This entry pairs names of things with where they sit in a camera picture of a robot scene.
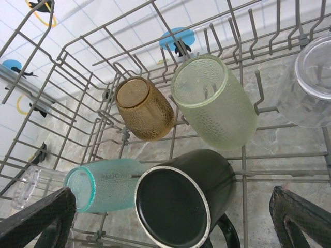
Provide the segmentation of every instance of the green glass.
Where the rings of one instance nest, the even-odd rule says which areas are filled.
[[[201,55],[184,62],[174,74],[171,94],[193,129],[214,148],[237,149],[255,133],[253,105],[216,56]]]
[[[145,169],[134,159],[102,160],[72,169],[64,186],[76,197],[77,212],[100,213],[133,207],[134,188]]]

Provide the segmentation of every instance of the gray wire rack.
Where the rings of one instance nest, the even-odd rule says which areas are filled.
[[[51,24],[52,18],[53,18],[53,10],[54,10],[54,0],[52,1],[52,9],[50,13],[50,19],[49,23]],[[133,8],[131,11],[122,14],[121,16],[109,21],[108,23],[86,33],[85,35],[80,36],[79,38],[67,43],[61,50],[60,54],[58,55],[57,58],[53,58],[47,51],[45,51],[42,47],[41,44],[44,41],[45,37],[47,36],[48,32],[51,29],[51,25],[49,25],[48,29],[46,32],[43,34],[41,39],[39,40],[38,43],[35,43],[27,35],[25,35],[21,30],[28,18],[33,14],[33,12],[40,6],[43,5],[46,2],[46,0],[42,0],[38,6],[34,7],[28,15],[23,19],[21,24],[18,26],[18,28],[15,30],[13,35],[10,37],[8,42],[5,44],[5,46],[1,49],[0,51],[0,56],[3,55],[3,53],[6,51],[6,49],[10,46],[11,42],[14,40],[16,36],[21,36],[24,38],[26,41],[28,41],[30,44],[34,46],[34,50],[31,53],[30,57],[28,58],[27,62],[23,66],[21,72],[17,76],[16,80],[14,81],[9,81],[7,80],[13,87],[7,92],[5,98],[2,101],[2,104],[6,104],[6,101],[12,94],[13,90],[15,88],[19,88],[26,92],[27,94],[30,95],[32,99],[34,99],[34,103],[32,104],[32,107],[30,111],[28,112],[25,120],[23,121],[22,126],[20,127],[15,139],[13,140],[7,154],[5,155],[4,159],[0,161],[0,172],[3,170],[4,166],[10,166],[14,168],[21,169],[25,171],[32,163],[29,163],[27,161],[23,161],[21,159],[13,157],[11,154],[13,152],[13,149],[15,147],[15,144],[22,144],[28,147],[35,148],[36,150],[40,150],[42,152],[47,153],[49,156],[53,156],[56,158],[54,164],[53,164],[53,169],[56,169],[59,161],[67,161],[69,163],[75,164],[75,165],[82,165],[84,163],[89,163],[94,160],[98,159],[103,159],[100,155],[98,155],[98,150],[100,145],[104,144],[116,144],[120,146],[119,154],[118,157],[122,157],[123,149],[126,146],[129,146],[130,144],[134,143],[143,143],[144,141],[139,141],[137,139],[131,139],[130,138],[130,131],[124,126],[124,123],[116,117],[118,113],[115,114],[110,114],[110,111],[112,107],[115,105],[114,104],[114,98],[113,98],[113,92],[117,84],[123,80],[126,79],[127,77],[134,76],[134,75],[139,75],[139,76],[144,76],[147,79],[151,80],[155,85],[158,85],[157,87],[159,89],[169,87],[169,81],[172,78],[172,75],[174,74],[174,71],[178,68],[179,62],[176,61],[174,58],[174,55],[171,53],[169,46],[166,45],[167,52],[172,58],[172,62],[168,63],[164,54],[164,50],[161,48],[160,53],[163,58],[163,63],[164,66],[149,70],[138,58],[137,54],[135,52],[141,48],[148,47],[151,44],[155,44],[161,39],[165,38],[158,38],[155,40],[151,40],[145,44],[142,44],[140,46],[137,46],[132,49],[125,49],[121,43],[116,39],[115,35],[113,35],[107,26],[110,24],[132,14],[133,12],[146,7],[146,6],[151,6],[156,14],[159,16],[160,20],[164,24],[164,26],[167,28],[169,35],[168,37],[172,37],[177,44],[177,47],[181,50],[182,54],[187,54],[185,51],[183,51],[183,48],[185,46],[181,46],[178,43],[182,43],[181,39],[176,40],[175,34],[182,32],[182,30],[178,32],[172,32],[163,18],[160,10],[158,9],[157,5],[155,4],[155,0],[148,0],[144,4],[141,4],[135,8]],[[237,7],[232,7],[231,1],[227,0],[228,3],[228,8],[229,10],[222,12],[220,14],[217,14],[215,16],[212,16],[208,19],[205,19],[203,21],[200,21],[198,23],[194,23],[190,26],[187,26],[184,28],[190,29],[193,27],[197,27],[199,25],[203,25],[206,23],[210,23],[208,28],[204,28],[204,36],[205,36],[205,42],[206,42],[206,47],[207,47],[207,52],[209,54],[216,54],[218,57],[221,57],[226,65],[231,69],[231,70],[239,70],[239,80],[240,83],[243,84],[244,82],[244,76],[243,76],[243,69],[248,66],[252,65],[257,65],[260,63],[264,63],[266,61],[271,61],[275,59],[281,59],[286,56],[298,54],[300,50],[308,44],[310,41],[312,41],[315,37],[315,35],[318,34],[323,34],[325,32],[330,31],[330,26],[326,26],[324,28],[319,28],[320,24],[322,24],[324,19],[327,19],[328,17],[331,16],[331,13],[325,13],[325,8],[326,8],[326,0],[322,0],[322,5],[321,5],[321,14],[320,17],[306,21],[306,22],[301,22],[300,21],[300,1],[295,0],[295,6],[296,6],[296,18],[295,18],[295,25],[293,26],[288,26],[286,28],[280,28],[280,6],[281,6],[281,0],[276,1],[276,9],[277,9],[277,22],[275,25],[275,30],[271,33],[265,34],[258,36],[257,35],[257,30],[255,27],[255,22],[254,22],[254,14],[253,10],[250,8],[247,11],[247,15],[249,15],[250,18],[250,25],[252,28],[252,33],[253,33],[253,38],[247,39],[247,40],[242,40],[242,37],[240,35],[240,30],[237,24],[236,20],[236,12],[238,10],[241,10],[243,8],[250,7],[251,5],[260,2],[260,0],[253,0],[249,1],[245,4],[242,4]],[[222,47],[218,34],[214,28],[213,21],[215,21],[218,18],[221,18],[225,15],[230,14],[231,17],[228,18],[228,23],[231,27],[231,31],[234,37],[234,44],[229,45],[227,47]],[[303,26],[305,25],[310,25],[310,29],[308,33],[304,33],[303,31]],[[87,41],[87,37],[94,34],[95,32],[100,32],[100,31],[105,31],[109,35],[109,39],[112,39],[118,46],[123,50],[122,52],[115,54],[111,57],[104,57],[102,54],[102,51],[97,50],[89,41]],[[208,31],[212,32],[213,36],[208,35]],[[281,36],[281,34],[288,34],[286,39],[282,39],[278,41],[275,41],[277,38]],[[211,51],[210,48],[210,40],[215,39],[215,42],[218,46],[218,49]],[[68,52],[68,47],[71,46],[72,44],[76,42],[83,41],[85,42],[93,51],[96,55],[100,57],[100,61],[93,64],[93,66],[101,64],[101,63],[106,63],[109,68],[114,70],[116,73],[115,79],[112,82],[105,83],[103,82],[97,75],[95,75],[93,72],[91,72],[81,61],[78,61],[73,55],[71,55]],[[50,70],[43,86],[41,87],[39,94],[35,97],[33,96],[27,89],[21,87],[18,84],[18,81],[20,80],[21,76],[23,75],[23,72],[33,59],[34,55],[37,52],[41,52],[44,55],[46,55],[50,62],[53,63],[52,69]],[[134,64],[139,68],[139,71],[133,71],[131,69],[127,70],[123,65],[121,65],[118,62],[112,62],[112,60],[119,58],[120,56],[127,56],[129,59],[131,59]],[[79,69],[72,64],[68,62],[68,60],[74,61],[76,66],[79,67]],[[89,72],[89,77],[85,77],[81,72],[80,69],[83,68],[87,72]],[[76,98],[74,95],[62,90],[60,87],[58,87],[55,83],[52,82],[52,74],[56,72],[59,75],[61,75],[65,80],[67,80],[69,83],[74,85],[77,90],[80,91],[81,95]],[[151,75],[154,72],[159,72],[160,75],[152,77]],[[255,72],[255,77],[256,77],[256,82],[258,85],[258,90],[260,94],[260,99],[254,104],[254,108],[256,111],[257,115],[260,115],[261,113],[267,113],[267,112],[274,112],[277,111],[277,108],[275,106],[272,107],[264,107],[264,108],[259,108],[259,104],[264,101],[264,92],[263,92],[263,87],[262,87],[262,81],[261,81],[261,76],[259,70]],[[75,109],[71,109],[65,104],[57,101],[56,99],[52,99],[58,106],[60,106],[62,109],[66,110],[67,112],[70,113],[70,115],[64,113],[64,111],[59,110],[58,108],[54,107],[53,105],[49,105],[46,102],[42,102],[40,99],[42,96],[45,95],[44,89],[47,84],[51,84],[54,87],[58,88],[59,90],[63,91],[68,98],[74,99],[76,103],[78,103],[77,107]],[[90,93],[90,90],[96,90],[101,94],[104,95],[104,98],[102,100],[98,100],[95,96],[93,96]],[[85,98],[90,98],[91,101],[95,101],[99,103],[99,108],[94,109],[90,107],[88,104],[84,103],[83,100]],[[57,121],[62,122],[65,126],[67,126],[67,131],[66,135],[62,135],[54,130],[51,130],[49,128],[44,127],[43,125],[40,125],[33,120],[30,119],[30,116],[33,112],[34,107],[37,105],[38,102],[41,102],[45,106],[49,108],[49,111],[47,111],[48,115],[51,116],[52,118],[55,118]],[[82,107],[87,108],[89,111],[96,113],[98,115],[98,118],[95,119],[87,119],[80,113],[80,109]],[[184,139],[184,138],[193,138],[193,137],[198,137],[198,135],[185,135],[185,136],[176,136],[176,129],[180,125],[189,125],[189,123],[186,121],[184,116],[179,117],[179,109],[175,106],[175,118],[176,122],[173,128],[172,136],[171,137],[166,137],[161,139],[161,141],[171,141],[171,146],[169,149],[169,159],[173,158],[173,153],[174,153],[174,144],[176,140],[179,139]],[[92,131],[86,132],[83,129],[77,127],[75,124],[77,121],[83,121],[86,122],[89,125],[92,125]],[[58,135],[59,137],[63,138],[63,142],[61,145],[61,148],[59,152],[54,153],[52,151],[48,150],[43,150],[38,148],[37,146],[28,144],[22,140],[20,140],[20,135],[22,131],[24,130],[25,126],[27,123],[32,123],[35,125],[38,125],[42,129],[51,132],[55,135]],[[266,127],[258,127],[257,130],[268,130],[268,129],[280,129],[280,128],[289,128],[289,127],[294,127],[296,125],[294,124],[283,124],[283,125],[273,125],[273,126],[266,126]],[[75,130],[77,132],[80,132],[81,135],[84,135],[88,137],[87,143],[82,144],[78,141],[73,140],[72,138],[69,137],[70,132],[72,130]],[[116,141],[114,139],[109,139],[109,138],[104,138],[104,132],[105,131],[110,131],[112,130],[114,133],[117,134],[118,140]],[[331,176],[331,141],[329,137],[329,133],[327,128],[322,128],[323,131],[323,136],[325,139],[325,146],[326,146],[326,152],[305,152],[305,153],[289,153],[289,154],[271,154],[271,155],[260,155],[260,156],[247,156],[246,155],[246,147],[242,147],[242,156],[240,157],[229,157],[227,158],[228,160],[241,160],[242,161],[242,170],[236,171],[236,174],[238,175],[238,182],[242,183],[242,191],[243,191],[243,230],[244,230],[244,242],[243,245],[244,247],[248,247],[248,218],[247,218],[247,183],[248,182],[284,182],[287,180],[285,179],[264,179],[263,176],[270,176],[270,175],[281,175],[281,176],[292,176],[296,177],[297,179],[293,179],[292,182],[302,182],[302,183],[330,183],[330,180],[328,179],[301,179],[300,177],[307,177],[307,176],[315,176],[315,175],[330,175]],[[66,143],[67,142],[72,142],[75,145],[81,147],[84,149],[83,157],[77,158],[75,160],[69,159],[63,155],[63,151],[65,149]],[[300,170],[300,171],[295,171],[295,170],[273,170],[273,171],[251,171],[247,170],[246,168],[246,162],[247,160],[250,159],[272,159],[272,158],[299,158],[299,157],[325,157],[326,160],[326,168],[325,170]],[[11,159],[12,161],[17,161],[20,163],[26,164],[25,167],[16,165],[14,163],[8,162],[8,160]],[[158,161],[140,161],[141,163],[162,163],[165,162],[165,160],[158,160]],[[262,178],[260,179],[254,179],[254,176],[261,176]],[[10,185],[12,185],[13,182],[20,181],[19,177],[9,177],[3,174],[0,174],[0,177],[8,178],[11,179]],[[11,200],[11,197],[3,196],[5,192],[1,192],[0,199],[3,200]],[[93,232],[93,231],[84,231],[84,230],[79,230],[75,227],[73,227],[72,230],[79,232],[81,234],[85,234],[86,240],[84,239],[73,239],[72,241],[75,242],[80,242],[83,246],[85,247],[99,247],[101,244],[109,244],[109,245],[118,245],[120,247],[133,247],[130,245],[123,245],[114,241],[110,241],[109,239],[113,239],[118,242],[127,242],[130,244],[136,244],[136,245],[141,245],[144,247],[156,247],[155,245],[139,242],[139,241],[133,241],[133,240],[127,240],[123,238],[118,238],[114,236],[107,235],[103,232],[103,225],[105,222],[105,219],[107,217],[107,213],[96,213],[97,215],[101,215],[102,219],[100,222],[100,228],[99,231]]]

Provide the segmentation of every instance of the wire rack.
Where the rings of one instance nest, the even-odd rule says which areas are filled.
[[[44,4],[46,0],[41,1],[40,5]],[[321,14],[318,18],[301,22],[300,21],[300,1],[295,1],[295,25],[293,26],[287,26],[285,28],[280,27],[280,6],[281,1],[276,1],[276,11],[277,11],[277,22],[275,24],[274,30],[272,32],[259,35],[257,34],[257,29],[255,27],[255,21],[254,21],[254,13],[250,6],[253,4],[259,2],[259,0],[249,1],[243,5],[232,7],[231,1],[227,0],[228,3],[228,11],[222,12],[216,16],[210,17],[206,20],[200,21],[199,23],[192,24],[190,26],[185,27],[184,29],[190,29],[197,26],[205,25],[205,28],[203,29],[204,37],[205,37],[205,45],[207,52],[209,54],[215,54],[218,57],[222,58],[226,65],[236,74],[238,72],[238,78],[240,80],[240,83],[245,87],[245,77],[244,77],[244,70],[247,67],[251,66],[261,66],[265,65],[265,63],[275,60],[279,61],[280,64],[282,64],[282,61],[286,57],[290,57],[291,55],[298,54],[300,50],[308,44],[310,41],[312,41],[315,37],[318,37],[320,35],[323,35],[330,31],[330,26],[327,25],[327,22],[330,22],[328,19],[331,16],[331,13],[325,13],[326,9],[326,0],[322,0],[321,5]],[[159,88],[166,97],[169,97],[170,102],[175,110],[175,118],[176,122],[173,127],[172,132],[170,132],[169,135],[167,135],[165,138],[161,139],[160,141],[153,142],[155,144],[154,152],[158,153],[165,153],[165,156],[167,159],[171,159],[174,156],[174,147],[175,142],[179,140],[184,139],[193,139],[198,138],[199,136],[196,134],[189,134],[189,135],[179,135],[178,130],[182,128],[190,128],[189,123],[186,121],[185,117],[180,113],[179,109],[173,102],[173,99],[171,96],[169,96],[169,86],[170,81],[172,79],[172,76],[175,72],[175,70],[178,68],[180,63],[175,59],[174,55],[169,49],[169,46],[166,44],[165,47],[167,48],[167,51],[165,51],[163,48],[160,49],[160,53],[163,58],[163,66],[158,67],[156,69],[148,69],[140,60],[138,55],[136,54],[136,51],[138,51],[141,48],[145,48],[151,44],[158,43],[162,38],[151,40],[150,42],[147,42],[145,44],[142,44],[140,46],[137,46],[132,49],[125,49],[125,47],[122,46],[122,44],[116,39],[116,36],[113,35],[109,29],[107,28],[112,23],[115,23],[116,21],[132,14],[135,11],[138,11],[141,8],[144,8],[146,6],[151,6],[156,14],[159,16],[160,20],[162,21],[163,25],[166,27],[166,29],[169,32],[168,37],[172,37],[177,44],[177,47],[181,50],[182,54],[187,54],[186,51],[183,51],[185,49],[184,45],[182,44],[182,40],[179,38],[178,40],[175,38],[175,34],[183,31],[178,32],[172,32],[169,25],[163,18],[160,10],[158,9],[157,5],[155,4],[155,0],[148,0],[144,4],[141,4],[131,11],[122,14],[121,16],[115,18],[114,20],[109,21],[105,25],[102,25],[90,32],[88,32],[85,35],[80,36],[79,38],[69,42],[66,44],[60,54],[57,58],[53,58],[47,51],[45,51],[41,44],[44,41],[45,37],[47,36],[48,32],[51,29],[51,22],[53,18],[53,10],[54,10],[54,4],[52,4],[51,13],[50,13],[50,24],[46,32],[43,34],[41,39],[38,43],[35,43],[27,35],[22,33],[22,27],[28,20],[28,18],[33,14],[33,12],[38,8],[36,6],[33,8],[28,15],[24,18],[24,20],[21,22],[21,24],[18,26],[18,28],[15,30],[11,38],[8,40],[8,42],[5,44],[5,46],[0,51],[0,56],[3,55],[3,53],[6,51],[6,49],[10,46],[11,42],[14,40],[16,36],[23,37],[26,41],[28,41],[30,44],[34,46],[34,50],[31,53],[30,57],[28,58],[26,64],[23,66],[21,72],[19,73],[18,77],[15,81],[8,81],[13,87],[7,92],[5,98],[2,101],[2,104],[6,104],[6,101],[12,94],[13,90],[15,88],[19,88],[23,91],[25,91],[27,94],[30,95],[31,98],[34,99],[34,103],[32,104],[31,110],[27,114],[26,118],[23,121],[22,126],[20,127],[15,139],[13,140],[7,154],[5,155],[4,159],[0,161],[0,172],[3,170],[4,166],[10,166],[14,168],[21,169],[22,171],[25,171],[30,165],[33,165],[32,163],[29,163],[28,161],[24,161],[18,158],[15,158],[12,154],[13,149],[16,144],[21,144],[27,147],[32,147],[36,150],[40,150],[42,152],[45,152],[48,154],[49,157],[52,158],[51,162],[49,161],[50,167],[52,169],[58,169],[58,166],[61,163],[69,163],[73,166],[79,166],[84,163],[89,163],[94,160],[99,159],[109,159],[109,157],[105,157],[102,155],[102,152],[100,152],[102,149],[100,147],[104,146],[111,146],[111,147],[117,147],[115,150],[118,151],[118,154],[113,154],[113,157],[121,158],[123,157],[123,151],[124,149],[129,149],[130,146],[133,145],[144,145],[145,142],[138,140],[133,136],[133,134],[128,130],[119,113],[116,110],[116,106],[114,104],[114,98],[113,93],[115,87],[118,85],[120,81],[123,79],[126,79],[131,76],[139,75],[143,76],[150,81],[152,81],[155,85],[157,85],[157,88]],[[247,15],[249,15],[250,20],[250,26],[252,29],[252,35],[253,38],[244,39],[241,34],[238,27],[237,19],[236,19],[236,12],[243,9],[243,8],[249,8],[247,11]],[[234,43],[228,46],[223,47],[218,34],[214,28],[213,22],[216,21],[219,18],[222,18],[225,15],[230,15],[231,17],[228,18],[228,24],[230,25]],[[123,50],[122,52],[113,55],[111,57],[106,58],[103,55],[102,51],[97,50],[88,40],[87,38],[96,33],[96,32],[106,32],[109,35],[109,39],[112,39],[118,46]],[[211,40],[215,41],[217,44],[217,49],[212,50],[211,49]],[[73,55],[71,55],[68,52],[68,48],[73,45],[76,42],[83,41],[85,42],[96,55],[99,56],[100,61],[97,63],[94,63],[93,66],[98,64],[107,64],[109,68],[111,68],[115,73],[116,76],[112,82],[103,82],[95,73],[91,72],[87,66],[82,62],[76,59]],[[25,88],[22,88],[18,81],[20,80],[21,76],[23,75],[23,72],[29,65],[29,63],[32,61],[34,55],[37,52],[41,52],[44,55],[46,55],[49,60],[53,63],[52,69],[50,70],[43,86],[41,87],[39,94],[35,97],[33,96],[28,90]],[[169,53],[172,61],[168,61],[166,59],[165,53]],[[126,56],[127,58],[131,59],[134,64],[137,66],[138,70],[132,70],[126,69],[121,63],[117,62],[116,59],[118,59],[120,56]],[[184,59],[188,59],[190,55],[187,55],[184,57]],[[82,73],[82,70],[85,70],[89,72],[89,76],[85,77]],[[67,80],[70,84],[72,84],[74,87],[77,88],[77,91],[79,91],[79,94],[70,94],[66,92],[65,90],[58,87],[55,83],[52,81],[52,75],[54,73],[57,73],[61,75],[65,80]],[[261,75],[263,74],[263,71],[260,72],[259,70],[255,70],[254,72],[254,81],[255,81],[255,87],[252,91],[255,93],[255,103],[254,103],[254,109],[257,115],[259,115],[259,118],[266,118],[261,117],[264,114],[268,113],[277,113],[277,108],[274,105],[267,106],[267,107],[259,107],[261,103],[265,100],[265,93],[263,91],[263,82],[261,80]],[[55,104],[50,105],[46,102],[42,102],[45,106],[47,106],[49,109],[47,110],[48,118],[50,118],[52,121],[57,121],[58,123],[61,123],[62,127],[64,127],[64,132],[58,132],[54,129],[48,128],[45,125],[40,125],[33,120],[30,119],[30,116],[33,112],[33,109],[35,106],[37,106],[38,102],[41,102],[41,97],[45,95],[44,89],[47,84],[51,84],[54,87],[58,88],[62,92],[64,92],[72,102],[75,103],[74,107],[68,106],[65,102],[59,102],[56,99],[52,99]],[[94,118],[87,118],[84,113],[91,112],[94,114]],[[27,123],[32,123],[34,125],[38,125],[43,132],[49,133],[50,135],[53,135],[54,137],[61,138],[61,142],[59,144],[59,147],[56,149],[56,151],[51,150],[45,150],[40,149],[36,145],[29,144],[27,142],[24,142],[20,139],[20,135],[22,131],[24,130]],[[82,128],[82,123],[84,125],[89,125],[91,128],[89,131],[86,131],[86,128]],[[258,127],[257,130],[273,130],[273,129],[283,129],[283,128],[292,128],[296,125],[292,123],[285,123],[280,125],[269,125],[269,126],[262,126]],[[81,138],[80,140],[74,139],[74,133],[78,133]],[[324,138],[324,151],[306,151],[302,153],[286,153],[286,152],[280,152],[275,154],[268,154],[268,155],[247,155],[246,154],[246,147],[242,147],[240,156],[234,156],[233,153],[230,153],[230,155],[227,157],[230,161],[239,161],[240,162],[240,168],[236,170],[237,175],[237,181],[242,185],[242,226],[243,226],[243,246],[248,247],[249,246],[249,230],[248,230],[248,210],[247,210],[247,184],[248,183],[283,183],[288,181],[290,178],[291,182],[297,182],[297,183],[324,183],[328,184],[330,183],[329,176],[330,173],[330,165],[331,165],[331,142],[330,137],[328,133],[327,128],[322,128],[323,138]],[[164,141],[170,142],[170,146],[167,148],[167,151],[164,151],[164,149],[159,149],[158,144]],[[82,156],[75,156],[75,157],[68,157],[66,156],[66,149],[68,147],[68,144],[71,145],[71,147],[77,147],[77,149],[80,149]],[[325,167],[324,169],[301,169],[301,170],[288,170],[288,169],[279,169],[279,170],[251,170],[247,169],[247,162],[249,160],[262,160],[262,159],[283,159],[283,158],[308,158],[308,157],[324,157],[325,158]],[[26,164],[25,167],[15,164],[14,162],[10,161],[16,161],[19,163]],[[148,160],[140,162],[147,165],[153,165],[157,163],[165,162],[166,159],[159,159],[159,160]],[[8,187],[6,187],[2,192],[0,199],[5,201],[11,201],[11,197],[5,196],[6,191],[10,188],[13,183],[16,181],[20,181],[20,177],[9,177],[3,174],[0,174],[1,177],[11,179],[10,184]],[[76,227],[76,225],[73,225],[72,230],[76,233],[82,234],[84,238],[82,239],[73,239],[73,241],[81,243],[84,247],[99,247],[99,245],[119,245],[120,247],[136,247],[132,245],[137,245],[139,247],[156,247],[155,245],[140,242],[140,241],[134,241],[134,240],[128,240],[124,238],[114,237],[107,234],[109,230],[105,230],[104,232],[104,223],[109,215],[109,213],[95,213],[95,215],[100,215],[101,219],[99,221],[99,228],[97,231],[86,231],[81,230]]]

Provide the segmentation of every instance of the cup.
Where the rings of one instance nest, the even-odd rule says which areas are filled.
[[[12,208],[22,210],[61,189],[67,173],[30,166],[17,185],[11,201]]]
[[[216,149],[237,149],[255,133],[253,105],[216,56],[206,54],[184,62],[174,74],[171,94],[201,139]]]
[[[134,159],[102,160],[72,169],[64,182],[77,212],[101,213],[133,207],[134,187],[145,169]]]
[[[331,125],[331,35],[309,43],[280,78],[278,111],[290,122],[319,128]]]
[[[159,247],[212,247],[217,225],[228,247],[240,247],[225,215],[236,190],[231,165],[220,154],[199,149],[147,170],[134,192],[136,214]]]
[[[144,141],[155,141],[172,129],[174,111],[154,84],[142,77],[131,77],[117,87],[115,101],[124,123]]]

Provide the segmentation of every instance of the clear glass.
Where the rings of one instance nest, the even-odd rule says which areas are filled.
[[[144,166],[134,159],[102,160],[72,169],[64,186],[76,197],[77,212],[100,213],[133,207],[134,188]]]
[[[171,94],[193,129],[214,148],[237,149],[255,133],[253,105],[216,56],[202,55],[183,63],[172,79]]]
[[[170,103],[154,84],[140,77],[123,81],[115,92],[116,105],[127,127],[144,141],[155,141],[172,129]]]
[[[308,44],[281,77],[276,92],[278,111],[307,128],[331,124],[331,35]]]
[[[12,208],[22,210],[61,189],[67,173],[30,166],[17,185],[11,202]]]

